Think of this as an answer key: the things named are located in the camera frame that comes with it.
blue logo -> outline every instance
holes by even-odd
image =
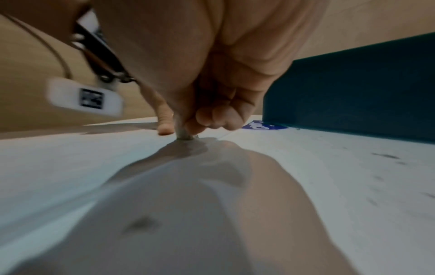
[[[286,129],[287,127],[281,125],[266,124],[262,121],[253,121],[248,125],[243,126],[242,128],[251,130],[281,130]]]

beige wall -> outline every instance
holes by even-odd
[[[434,15],[434,0],[332,0],[299,58],[434,32]],[[93,74],[79,52],[44,37],[66,59],[76,80],[93,83]],[[107,117],[59,109],[46,102],[46,80],[62,73],[47,49],[0,17],[0,131],[109,121]],[[153,115],[135,84],[123,84],[120,93],[126,101],[123,118]]]

cord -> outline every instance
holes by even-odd
[[[68,66],[65,59],[62,58],[62,56],[59,54],[58,51],[56,51],[47,41],[45,41],[42,37],[40,37],[38,34],[36,34],[34,31],[32,31],[30,28],[26,27],[23,23],[19,22],[17,19],[7,15],[2,14],[6,19],[14,23],[15,25],[19,26],[21,29],[25,30],[28,34],[33,36],[36,40],[38,40],[44,47],[46,47],[57,59],[57,61],[60,63],[63,69],[63,75],[67,79],[72,79],[73,74],[71,73],[71,68]]]

wooden wall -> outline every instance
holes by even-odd
[[[434,32],[434,15],[434,0],[332,0],[299,58]],[[75,80],[93,84],[93,74],[79,52],[43,37],[66,59]],[[0,16],[0,131],[111,120],[50,105],[44,95],[46,80],[62,74],[46,48]],[[123,119],[154,115],[135,84],[122,84],[120,93],[126,103]]]

blue sticker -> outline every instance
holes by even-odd
[[[253,121],[248,125],[243,126],[242,128],[251,130],[281,130],[287,127],[281,125],[266,124],[262,121]]]

